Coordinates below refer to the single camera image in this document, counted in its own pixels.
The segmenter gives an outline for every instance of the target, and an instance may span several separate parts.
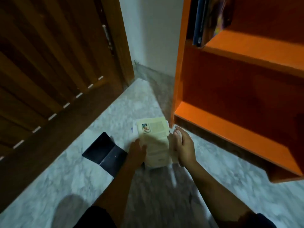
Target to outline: book page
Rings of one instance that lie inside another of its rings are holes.
[[[173,158],[169,152],[170,132],[165,117],[140,119],[137,121],[137,129],[141,145],[147,145],[147,166],[156,168],[172,163]]]

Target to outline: shelf board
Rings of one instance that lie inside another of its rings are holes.
[[[304,78],[304,45],[223,30],[203,51]]]
[[[245,129],[182,101],[174,115],[205,129],[298,176],[304,176],[290,150],[269,138]]]

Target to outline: white marble floor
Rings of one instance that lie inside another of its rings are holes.
[[[81,154],[104,131],[127,150],[134,119],[169,117],[174,78],[142,66],[135,71],[144,80],[137,79],[0,214],[0,227],[72,227],[112,180]],[[217,146],[189,134],[200,164],[253,211],[278,228],[304,227],[304,181],[272,184],[264,170],[220,148],[229,143]],[[123,227],[204,227],[202,217],[210,220],[210,213],[184,168],[136,172]]]

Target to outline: dark sleeve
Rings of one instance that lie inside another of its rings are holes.
[[[263,214],[251,214],[245,223],[244,227],[248,228],[277,228],[272,221],[266,218]]]
[[[99,206],[91,206],[85,211],[74,226],[74,228],[81,227],[117,228],[108,212]]]

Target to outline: book spine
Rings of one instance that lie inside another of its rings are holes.
[[[196,46],[201,47],[202,46],[202,40],[203,40],[203,33],[204,33],[204,26],[205,26],[205,19],[208,12],[208,6],[209,6],[209,0],[205,0],[204,9],[203,9],[203,17],[201,20],[200,30],[199,30],[199,37]]]
[[[201,26],[202,17],[203,17],[204,4],[205,4],[205,0],[199,0],[198,4],[197,4],[193,43],[192,43],[193,45],[196,45],[198,42],[200,26]]]

